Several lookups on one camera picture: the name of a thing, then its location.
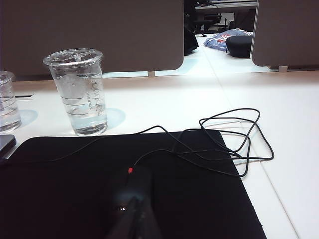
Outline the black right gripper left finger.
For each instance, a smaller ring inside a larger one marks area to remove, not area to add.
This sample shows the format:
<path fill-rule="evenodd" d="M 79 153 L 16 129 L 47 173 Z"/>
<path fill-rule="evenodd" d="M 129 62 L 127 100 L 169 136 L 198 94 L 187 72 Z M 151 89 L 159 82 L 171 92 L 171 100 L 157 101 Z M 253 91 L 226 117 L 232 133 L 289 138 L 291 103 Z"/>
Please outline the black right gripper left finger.
<path fill-rule="evenodd" d="M 139 201 L 136 197 L 130 199 L 126 206 L 120 206 L 122 215 L 109 233 L 110 239 L 132 239 L 136 225 Z"/>

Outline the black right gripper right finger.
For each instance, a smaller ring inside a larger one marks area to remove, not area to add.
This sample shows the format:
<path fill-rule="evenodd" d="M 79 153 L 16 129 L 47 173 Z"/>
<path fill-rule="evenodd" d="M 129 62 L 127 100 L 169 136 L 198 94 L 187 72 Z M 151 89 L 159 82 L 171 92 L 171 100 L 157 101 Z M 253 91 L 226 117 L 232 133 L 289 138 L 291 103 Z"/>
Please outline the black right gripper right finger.
<path fill-rule="evenodd" d="M 162 234 L 148 197 L 140 203 L 136 227 L 137 239 L 161 239 Z"/>

